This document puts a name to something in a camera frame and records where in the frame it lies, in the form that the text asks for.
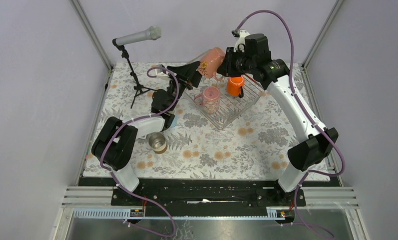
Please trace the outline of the orange mug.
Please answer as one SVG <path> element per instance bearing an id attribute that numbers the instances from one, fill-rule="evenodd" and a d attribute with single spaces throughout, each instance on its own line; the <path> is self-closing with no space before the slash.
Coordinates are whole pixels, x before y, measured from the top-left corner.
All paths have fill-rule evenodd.
<path id="1" fill-rule="evenodd" d="M 243 98 L 244 83 L 245 83 L 245 80 L 242 76 L 228 77 L 228 82 L 227 82 L 227 87 L 226 87 L 227 93 L 233 97 Z"/>

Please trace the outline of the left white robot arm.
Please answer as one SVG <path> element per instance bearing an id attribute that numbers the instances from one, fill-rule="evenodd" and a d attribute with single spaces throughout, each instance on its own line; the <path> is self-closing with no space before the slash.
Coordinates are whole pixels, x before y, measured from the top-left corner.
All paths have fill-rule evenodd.
<path id="1" fill-rule="evenodd" d="M 91 153 L 99 159 L 100 166 L 109 171 L 118 187 L 124 189 L 123 199 L 131 206 L 142 199 L 137 189 L 139 178 L 134 173 L 130 159 L 136 140 L 149 134 L 170 128 L 175 119 L 173 113 L 185 90 L 197 88 L 202 75 L 197 70 L 199 61 L 180 66 L 156 65 L 147 70 L 150 78 L 169 79 L 166 89 L 153 93 L 150 113 L 123 122 L 112 116 L 107 119 Z"/>

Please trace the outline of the light blue mug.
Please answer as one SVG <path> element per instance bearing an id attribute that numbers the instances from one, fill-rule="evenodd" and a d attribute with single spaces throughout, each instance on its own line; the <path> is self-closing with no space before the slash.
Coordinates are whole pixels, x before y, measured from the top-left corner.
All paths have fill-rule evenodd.
<path id="1" fill-rule="evenodd" d="M 177 125 L 177 121 L 178 121 L 178 116 L 174 115 L 174 118 L 172 119 L 170 128 L 174 128 Z"/>

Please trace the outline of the pink textured mug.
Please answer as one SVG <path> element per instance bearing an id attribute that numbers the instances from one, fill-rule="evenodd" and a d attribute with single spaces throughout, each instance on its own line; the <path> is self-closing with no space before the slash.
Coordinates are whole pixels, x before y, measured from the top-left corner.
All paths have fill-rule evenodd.
<path id="1" fill-rule="evenodd" d="M 219 47 L 209 50 L 201 59 L 197 71 L 205 78 L 221 81 L 224 77 L 217 77 L 217 69 L 222 64 L 225 53 Z"/>

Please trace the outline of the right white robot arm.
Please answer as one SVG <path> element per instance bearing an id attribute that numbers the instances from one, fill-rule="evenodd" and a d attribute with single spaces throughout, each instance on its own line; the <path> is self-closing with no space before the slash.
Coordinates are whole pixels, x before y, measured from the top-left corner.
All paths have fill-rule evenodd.
<path id="1" fill-rule="evenodd" d="M 233 36 L 236 43 L 226 49 L 217 73 L 225 77 L 252 75 L 280 105 L 299 142 L 288 150 L 290 163 L 279 177 L 278 189 L 273 193 L 275 203 L 286 206 L 293 200 L 292 191 L 308 169 L 331 152 L 339 134 L 335 128 L 326 128 L 304 101 L 287 64 L 281 59 L 272 59 L 264 34 L 249 34 L 241 29 L 233 31 Z"/>

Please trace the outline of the cream brown-banded cup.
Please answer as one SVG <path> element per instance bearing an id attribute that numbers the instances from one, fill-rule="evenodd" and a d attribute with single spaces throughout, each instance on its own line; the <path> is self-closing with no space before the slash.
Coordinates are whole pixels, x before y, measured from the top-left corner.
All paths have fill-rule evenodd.
<path id="1" fill-rule="evenodd" d="M 167 141 L 165 136 L 160 132 L 149 135 L 148 144 L 156 154 L 162 154 L 167 150 Z"/>

